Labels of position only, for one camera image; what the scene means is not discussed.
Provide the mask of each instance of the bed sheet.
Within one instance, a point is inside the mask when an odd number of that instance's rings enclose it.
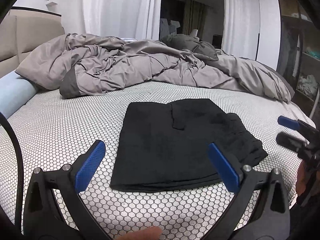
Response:
[[[296,154],[276,144],[276,135],[295,131],[277,124],[285,115],[313,122],[293,103],[286,104],[252,94],[162,82],[145,82],[103,96],[63,99],[58,90],[36,94],[8,121],[20,142],[24,161],[24,197],[32,171],[59,169],[86,152],[100,139],[106,155],[81,198],[111,237],[151,225],[163,229],[161,239],[199,239],[222,215],[233,194],[223,183],[189,190],[159,193],[124,193],[109,187],[116,158],[122,121],[130,102],[169,103],[184,98],[209,98],[225,112],[239,115],[246,129],[263,142],[269,156],[254,169],[281,169],[291,199],[295,192],[296,172],[300,160]],[[0,204],[14,220],[17,167],[14,149],[0,127]],[[55,191],[64,218],[76,227],[58,190]],[[238,227],[247,223],[259,192],[250,200]]]

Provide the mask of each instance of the blue gripper pad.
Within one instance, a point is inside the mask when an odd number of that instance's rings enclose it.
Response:
[[[86,190],[94,173],[101,163],[106,153],[106,146],[104,142],[98,141],[98,144],[95,146],[95,148],[90,148],[85,154],[88,153],[89,157],[85,160],[84,164],[75,176],[75,190],[77,194]]]
[[[209,144],[208,156],[224,185],[226,185],[227,190],[238,193],[240,189],[240,178],[214,143]]]
[[[296,120],[292,120],[282,115],[278,117],[278,124],[295,131],[299,130],[300,128],[300,125]]]

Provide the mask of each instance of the dark gray pillow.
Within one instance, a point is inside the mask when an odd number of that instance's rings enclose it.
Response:
[[[211,60],[217,61],[218,55],[214,46],[206,41],[198,41],[196,38],[192,38],[184,34],[171,34],[163,37],[161,40],[168,47],[184,50],[188,49],[193,53],[202,54],[210,57]]]

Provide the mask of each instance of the headboard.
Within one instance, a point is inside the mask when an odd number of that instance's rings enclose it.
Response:
[[[64,34],[61,16],[32,9],[11,9],[0,24],[0,78],[15,70],[30,52]]]

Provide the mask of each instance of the gray duvet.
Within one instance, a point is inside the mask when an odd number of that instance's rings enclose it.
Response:
[[[101,95],[153,80],[290,102],[290,88],[268,67],[221,50],[208,54],[214,49],[210,46],[202,43],[192,52],[160,41],[127,43],[116,37],[65,34],[34,49],[16,73],[47,90],[60,88],[64,98]]]

